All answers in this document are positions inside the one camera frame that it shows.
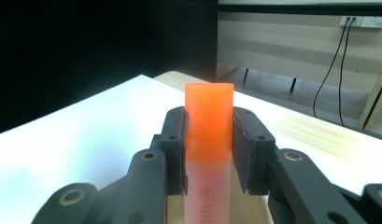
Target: orange object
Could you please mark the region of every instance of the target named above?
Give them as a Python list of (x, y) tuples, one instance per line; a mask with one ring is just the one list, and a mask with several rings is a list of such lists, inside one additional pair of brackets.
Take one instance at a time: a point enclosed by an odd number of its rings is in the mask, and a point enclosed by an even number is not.
[(226, 162), (232, 159), (233, 84), (187, 83), (186, 161)]

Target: power outlet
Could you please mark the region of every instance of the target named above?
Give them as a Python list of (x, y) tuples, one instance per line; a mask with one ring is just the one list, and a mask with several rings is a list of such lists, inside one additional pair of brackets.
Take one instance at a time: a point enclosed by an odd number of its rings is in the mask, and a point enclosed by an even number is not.
[(351, 23), (351, 27), (360, 27), (361, 26), (361, 22), (362, 22), (363, 17), (358, 17), (358, 16), (343, 16), (342, 20), (340, 20), (339, 25), (345, 26), (347, 18), (349, 18), (349, 21), (347, 22), (347, 26), (350, 25), (351, 20), (353, 20), (354, 18), (356, 20), (354, 20), (353, 23)]
[(382, 28), (382, 17), (364, 17), (361, 27)]

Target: highlighter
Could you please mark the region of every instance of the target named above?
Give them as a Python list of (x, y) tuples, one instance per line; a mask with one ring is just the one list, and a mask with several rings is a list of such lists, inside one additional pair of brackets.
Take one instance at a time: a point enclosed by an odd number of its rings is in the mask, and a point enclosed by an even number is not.
[(233, 84), (187, 83), (185, 224), (228, 224)]

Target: floor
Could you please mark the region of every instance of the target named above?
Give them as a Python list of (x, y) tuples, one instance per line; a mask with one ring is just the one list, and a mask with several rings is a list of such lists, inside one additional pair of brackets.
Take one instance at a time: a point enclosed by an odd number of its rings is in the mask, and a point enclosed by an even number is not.
[[(246, 84), (243, 84), (246, 68), (238, 67), (222, 77), (221, 82), (232, 82), (237, 91), (244, 94), (281, 105), (286, 108), (314, 116), (313, 102), (320, 83), (298, 79), (290, 93), (292, 77), (269, 74), (256, 70), (248, 70)], [(363, 130), (357, 126), (358, 118), (367, 101), (368, 93), (342, 89), (342, 119), (345, 126), (357, 132), (382, 139), (382, 110), (371, 130)], [(338, 87), (324, 85), (316, 101), (316, 115), (332, 123), (340, 124)]]

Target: black cable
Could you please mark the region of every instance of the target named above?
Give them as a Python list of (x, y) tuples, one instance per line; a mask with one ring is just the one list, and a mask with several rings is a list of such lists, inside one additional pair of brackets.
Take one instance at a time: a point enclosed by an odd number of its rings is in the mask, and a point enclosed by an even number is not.
[(347, 19), (346, 19), (346, 23), (345, 23), (345, 26), (343, 27), (342, 35), (341, 35), (340, 40), (339, 40), (339, 46), (338, 46), (338, 49), (336, 50), (335, 56), (333, 56), (332, 63), (331, 63), (331, 66), (330, 66), (330, 69), (328, 70), (327, 76), (325, 76), (324, 80), (322, 81), (322, 83), (321, 83), (321, 85), (319, 86), (318, 91), (317, 91), (317, 93), (316, 93), (316, 96), (315, 96), (315, 99), (314, 99), (314, 102), (313, 102), (313, 114), (314, 114), (315, 118), (317, 117), (317, 115), (316, 115), (316, 100), (317, 100), (318, 94), (319, 94), (319, 92), (321, 91), (322, 86), (324, 85), (325, 81), (327, 80), (328, 75), (329, 75), (330, 72), (331, 72), (333, 63), (335, 62), (335, 59), (336, 59), (336, 56), (338, 55), (340, 46), (342, 45), (343, 35), (345, 34), (345, 29), (346, 29), (346, 27), (347, 27), (347, 22), (348, 22), (349, 20), (350, 20), (350, 18), (347, 18)]
[(340, 122), (342, 123), (342, 126), (345, 127), (345, 123), (342, 120), (342, 99), (341, 99), (341, 90), (342, 90), (342, 74), (343, 74), (343, 62), (345, 61), (346, 56), (346, 50), (347, 50), (347, 42), (348, 42), (348, 35), (350, 34), (351, 25), (353, 24), (353, 21), (356, 20), (356, 18), (353, 18), (350, 22), (350, 25), (348, 26), (347, 30), (347, 36), (346, 36), (346, 43), (345, 43), (345, 51), (343, 52), (342, 62), (340, 64), (340, 78), (339, 78), (339, 118)]

